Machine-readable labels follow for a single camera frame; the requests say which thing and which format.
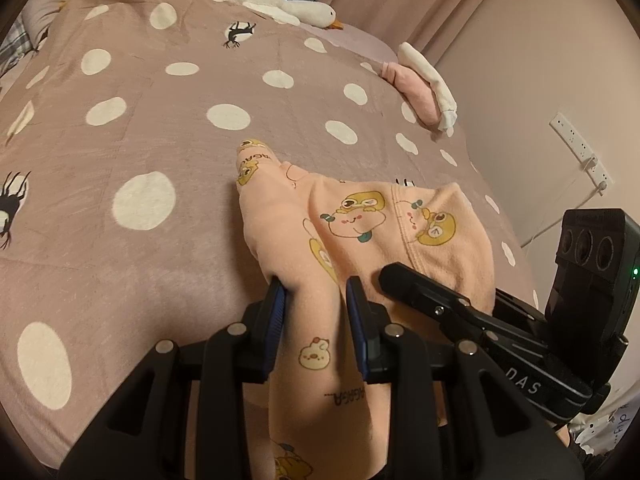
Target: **goose plush orange beak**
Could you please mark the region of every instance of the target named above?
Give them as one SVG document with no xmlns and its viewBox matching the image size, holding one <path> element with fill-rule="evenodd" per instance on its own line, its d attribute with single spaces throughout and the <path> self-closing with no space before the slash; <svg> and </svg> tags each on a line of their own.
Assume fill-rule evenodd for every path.
<svg viewBox="0 0 640 480">
<path fill-rule="evenodd" d="M 340 23 L 338 20 L 334 20 L 334 22 L 329 25 L 327 28 L 339 28 L 340 30 L 344 29 L 344 25 Z"/>
</svg>

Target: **clothing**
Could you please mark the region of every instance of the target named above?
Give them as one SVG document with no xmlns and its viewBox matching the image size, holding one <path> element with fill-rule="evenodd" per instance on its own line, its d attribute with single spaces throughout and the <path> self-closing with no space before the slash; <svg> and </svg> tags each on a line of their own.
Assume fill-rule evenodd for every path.
<svg viewBox="0 0 640 480">
<path fill-rule="evenodd" d="M 398 47 L 398 63 L 415 70 L 421 78 L 429 83 L 442 113 L 438 129 L 446 132 L 449 137 L 452 136 L 453 125 L 458 119 L 458 104 L 442 76 L 420 52 L 407 42 Z"/>
<path fill-rule="evenodd" d="M 384 63 L 380 77 L 404 95 L 424 124 L 438 124 L 442 114 L 436 104 L 436 95 L 417 73 L 398 63 Z"/>
<path fill-rule="evenodd" d="M 242 142 L 236 166 L 245 241 L 265 277 L 277 276 L 292 295 L 270 376 L 279 474 L 296 480 L 290 465 L 307 474 L 312 468 L 315 479 L 371 478 L 386 460 L 390 389 L 364 385 L 357 371 L 345 281 L 360 276 L 369 300 L 384 304 L 392 320 L 443 342 L 433 320 L 379 292 L 377 272 L 402 262 L 490 314 L 486 232 L 458 184 L 431 190 L 338 181 L 281 164 L 256 139 Z"/>
</svg>

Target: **power cord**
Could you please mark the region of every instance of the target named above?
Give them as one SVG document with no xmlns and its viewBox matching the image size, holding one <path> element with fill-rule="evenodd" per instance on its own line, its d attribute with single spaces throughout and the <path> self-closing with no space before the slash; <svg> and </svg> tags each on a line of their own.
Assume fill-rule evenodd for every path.
<svg viewBox="0 0 640 480">
<path fill-rule="evenodd" d="M 562 192 L 558 195 L 558 197 L 552 202 L 552 205 L 555 204 L 562 197 L 562 195 L 564 195 L 567 192 L 567 190 L 575 183 L 575 181 L 578 180 L 578 177 L 580 177 L 581 174 L 583 174 L 583 173 L 589 171 L 591 168 L 595 167 L 595 165 L 597 163 L 598 163 L 598 158 L 596 156 L 592 156 L 589 160 L 587 160 L 585 162 L 585 164 L 583 165 L 582 169 L 580 170 L 580 173 L 578 175 L 576 175 L 575 178 L 569 183 L 569 185 L 566 186 L 562 190 Z M 607 189 L 607 183 L 606 183 L 605 180 L 603 180 L 602 182 L 600 182 L 598 184 L 598 187 L 596 189 L 594 189 L 593 191 L 591 191 L 589 193 L 589 195 L 587 196 L 587 198 L 585 198 L 582 202 L 580 202 L 574 209 L 580 209 L 589 200 L 591 200 L 594 196 L 596 196 L 596 193 L 602 194 L 602 192 L 604 190 L 606 190 L 606 189 Z M 542 222 L 540 222 L 540 225 L 539 225 L 538 228 L 540 228 L 542 225 L 544 225 L 544 222 L 546 220 L 546 215 L 547 215 L 547 213 L 545 213 L 545 215 L 542 217 Z M 532 243 L 533 240 L 535 240 L 539 236 L 542 236 L 544 233 L 549 231 L 549 229 L 552 229 L 553 227 L 557 226 L 562 221 L 562 218 L 563 218 L 563 216 L 561 216 L 559 219 L 557 219 L 552 224 L 546 226 L 544 229 L 539 230 L 538 232 L 536 232 L 536 234 L 534 234 L 529 240 L 524 242 L 520 247 L 524 249 L 525 247 L 529 246 Z M 529 254 L 529 249 L 527 248 L 525 256 L 528 256 L 528 254 Z"/>
</svg>

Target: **camera lens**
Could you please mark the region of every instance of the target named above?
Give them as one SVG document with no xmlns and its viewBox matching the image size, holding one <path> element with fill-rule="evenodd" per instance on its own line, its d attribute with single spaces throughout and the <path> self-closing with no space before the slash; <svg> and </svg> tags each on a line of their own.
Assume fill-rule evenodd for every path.
<svg viewBox="0 0 640 480">
<path fill-rule="evenodd" d="M 574 243 L 574 234 L 571 232 L 571 229 L 567 229 L 564 233 L 562 233 L 562 237 L 560 238 L 560 250 L 567 254 L 569 249 L 571 249 L 571 244 Z"/>
<path fill-rule="evenodd" d="M 575 244 L 575 262 L 578 265 L 584 265 L 589 256 L 591 256 L 591 249 L 593 248 L 593 236 L 590 231 L 582 230 L 578 236 L 578 241 Z"/>
<path fill-rule="evenodd" d="M 598 245 L 596 265 L 600 270 L 607 270 L 613 260 L 613 241 L 609 236 L 603 238 Z"/>
</svg>

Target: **power strip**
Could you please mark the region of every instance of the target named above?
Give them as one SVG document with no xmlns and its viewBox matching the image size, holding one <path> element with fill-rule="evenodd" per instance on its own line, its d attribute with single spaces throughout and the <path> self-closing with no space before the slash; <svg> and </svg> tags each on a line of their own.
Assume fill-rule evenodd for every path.
<svg viewBox="0 0 640 480">
<path fill-rule="evenodd" d="M 595 187 L 598 187 L 601 182 L 606 183 L 606 189 L 613 186 L 614 180 L 604 167 L 598 155 L 593 152 L 588 142 L 562 113 L 558 112 L 556 116 L 551 119 L 549 125 L 562 137 L 562 140 L 564 140 L 571 152 L 575 155 L 575 158 L 581 163 L 587 164 L 593 157 L 596 158 L 596 164 L 592 164 L 587 170 Z"/>
</svg>

